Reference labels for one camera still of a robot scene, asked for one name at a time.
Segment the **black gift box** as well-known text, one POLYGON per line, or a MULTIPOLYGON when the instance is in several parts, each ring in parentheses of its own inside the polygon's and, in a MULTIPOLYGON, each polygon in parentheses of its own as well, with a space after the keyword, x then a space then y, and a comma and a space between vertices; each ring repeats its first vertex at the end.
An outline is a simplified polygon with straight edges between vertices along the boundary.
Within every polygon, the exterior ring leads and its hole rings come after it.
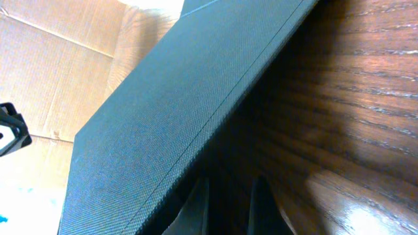
POLYGON ((60 234, 135 234, 315 6, 185 1, 74 138, 60 234))

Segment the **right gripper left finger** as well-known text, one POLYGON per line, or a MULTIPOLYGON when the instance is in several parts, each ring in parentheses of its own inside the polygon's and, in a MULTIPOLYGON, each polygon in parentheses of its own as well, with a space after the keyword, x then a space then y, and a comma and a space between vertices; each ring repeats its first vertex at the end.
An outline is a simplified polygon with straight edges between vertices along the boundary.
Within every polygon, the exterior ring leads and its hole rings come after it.
POLYGON ((162 235, 207 235, 209 199, 209 179, 198 179, 177 217, 162 235))

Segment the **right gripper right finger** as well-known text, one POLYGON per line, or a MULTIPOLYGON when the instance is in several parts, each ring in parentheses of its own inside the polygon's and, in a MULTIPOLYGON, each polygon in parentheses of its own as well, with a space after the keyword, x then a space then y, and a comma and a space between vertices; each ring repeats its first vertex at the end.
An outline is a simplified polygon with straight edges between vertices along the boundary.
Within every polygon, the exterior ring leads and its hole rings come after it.
POLYGON ((251 189, 248 235, 293 235, 264 177, 255 179, 251 189))

